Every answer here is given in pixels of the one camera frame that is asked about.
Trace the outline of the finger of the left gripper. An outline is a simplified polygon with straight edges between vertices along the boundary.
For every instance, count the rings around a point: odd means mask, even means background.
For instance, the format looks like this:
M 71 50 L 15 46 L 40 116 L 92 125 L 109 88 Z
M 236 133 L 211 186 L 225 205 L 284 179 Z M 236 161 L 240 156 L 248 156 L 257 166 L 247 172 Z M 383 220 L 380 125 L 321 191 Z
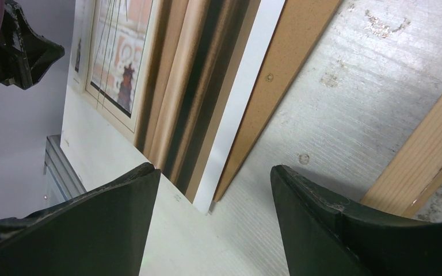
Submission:
M 0 1 L 0 84 L 26 90 L 64 56 L 64 48 L 37 34 L 16 1 Z

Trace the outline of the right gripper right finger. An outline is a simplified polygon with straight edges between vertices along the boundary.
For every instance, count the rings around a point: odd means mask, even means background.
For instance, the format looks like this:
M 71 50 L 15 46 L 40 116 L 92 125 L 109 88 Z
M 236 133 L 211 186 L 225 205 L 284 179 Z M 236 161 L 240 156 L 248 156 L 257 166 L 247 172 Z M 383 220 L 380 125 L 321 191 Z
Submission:
M 285 165 L 270 184 L 291 275 L 442 275 L 442 223 L 370 208 Z

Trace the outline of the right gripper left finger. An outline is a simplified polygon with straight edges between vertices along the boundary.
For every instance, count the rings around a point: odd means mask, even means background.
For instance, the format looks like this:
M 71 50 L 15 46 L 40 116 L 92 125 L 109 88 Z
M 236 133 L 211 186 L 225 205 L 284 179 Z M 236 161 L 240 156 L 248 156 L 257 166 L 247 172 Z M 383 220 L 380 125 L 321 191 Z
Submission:
M 138 275 L 160 178 L 143 163 L 68 201 L 0 219 L 0 275 Z

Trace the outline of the photo print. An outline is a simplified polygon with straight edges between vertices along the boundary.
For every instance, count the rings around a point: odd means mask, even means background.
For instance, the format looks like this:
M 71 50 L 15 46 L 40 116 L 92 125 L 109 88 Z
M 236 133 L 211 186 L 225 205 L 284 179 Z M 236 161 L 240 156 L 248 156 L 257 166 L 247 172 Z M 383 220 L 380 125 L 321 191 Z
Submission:
M 78 1 L 60 146 L 94 189 L 146 158 L 207 214 L 284 1 Z

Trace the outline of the wooden picture frame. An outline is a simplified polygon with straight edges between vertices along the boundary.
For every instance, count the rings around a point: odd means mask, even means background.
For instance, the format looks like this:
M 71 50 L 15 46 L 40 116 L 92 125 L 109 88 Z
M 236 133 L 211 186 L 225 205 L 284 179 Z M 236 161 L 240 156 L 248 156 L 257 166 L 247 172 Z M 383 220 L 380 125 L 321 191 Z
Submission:
M 442 95 L 361 199 L 371 208 L 413 217 L 442 185 Z

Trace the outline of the brown backing board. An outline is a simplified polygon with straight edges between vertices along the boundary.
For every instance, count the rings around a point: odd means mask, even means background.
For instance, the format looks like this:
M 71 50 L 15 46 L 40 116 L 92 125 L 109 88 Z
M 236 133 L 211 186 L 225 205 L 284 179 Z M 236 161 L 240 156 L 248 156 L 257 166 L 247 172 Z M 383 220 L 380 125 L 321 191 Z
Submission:
M 215 202 L 224 196 L 340 3 L 339 0 L 285 3 L 216 188 Z

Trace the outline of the aluminium rail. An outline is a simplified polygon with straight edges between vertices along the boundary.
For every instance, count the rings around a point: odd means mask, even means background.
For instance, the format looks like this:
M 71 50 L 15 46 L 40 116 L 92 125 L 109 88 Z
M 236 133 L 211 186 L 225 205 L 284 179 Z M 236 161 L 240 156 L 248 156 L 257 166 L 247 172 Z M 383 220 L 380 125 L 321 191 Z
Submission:
M 54 206 L 86 193 L 79 176 L 60 147 L 61 135 L 46 138 L 44 155 L 46 207 Z

